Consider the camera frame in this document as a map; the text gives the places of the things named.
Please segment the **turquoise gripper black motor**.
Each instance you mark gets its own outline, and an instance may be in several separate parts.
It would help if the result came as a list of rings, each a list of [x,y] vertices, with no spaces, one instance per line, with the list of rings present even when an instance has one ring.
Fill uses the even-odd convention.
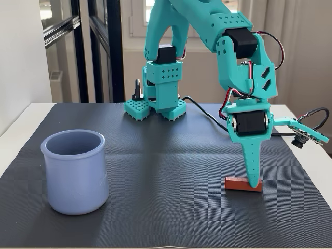
[[[235,100],[225,107],[231,140],[243,151],[247,180],[257,188],[260,180],[260,151],[263,141],[272,135],[271,104],[260,100]]]

